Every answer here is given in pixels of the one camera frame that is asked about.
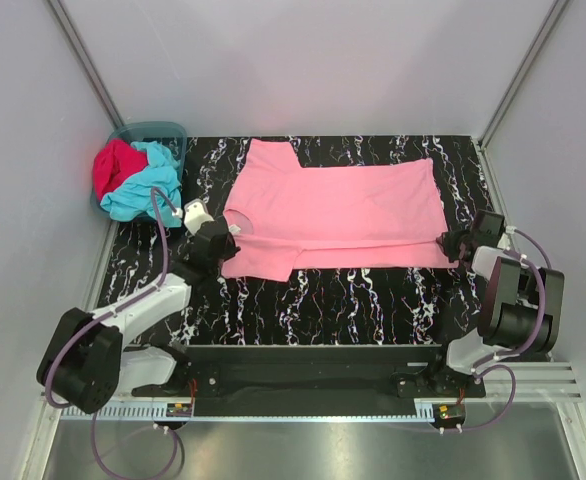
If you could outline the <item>pink t shirt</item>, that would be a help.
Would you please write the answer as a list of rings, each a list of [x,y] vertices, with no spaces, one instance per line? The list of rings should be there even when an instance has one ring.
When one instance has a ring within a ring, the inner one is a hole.
[[[224,207],[239,252],[225,278],[284,282],[300,269],[453,267],[429,158],[304,167],[292,145],[254,139]]]

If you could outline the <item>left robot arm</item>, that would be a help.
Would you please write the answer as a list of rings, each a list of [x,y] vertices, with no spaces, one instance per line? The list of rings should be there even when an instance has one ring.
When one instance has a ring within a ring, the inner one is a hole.
[[[59,320],[36,379],[54,408],[74,406],[93,414],[116,395],[157,386],[169,396],[188,386],[189,372],[169,346],[130,350],[142,333],[168,316],[184,310],[203,282],[220,276],[222,264],[240,248],[236,225],[208,221],[194,234],[185,259],[169,263],[163,257],[160,275],[120,301],[94,311],[72,308]]]

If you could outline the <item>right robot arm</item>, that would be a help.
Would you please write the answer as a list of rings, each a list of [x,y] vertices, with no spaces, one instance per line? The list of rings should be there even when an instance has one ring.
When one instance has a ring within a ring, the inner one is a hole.
[[[468,229],[445,232],[438,244],[487,286],[476,328],[443,346],[427,367],[433,393],[449,396],[507,359],[554,347],[565,276],[536,240],[502,215],[481,210]]]

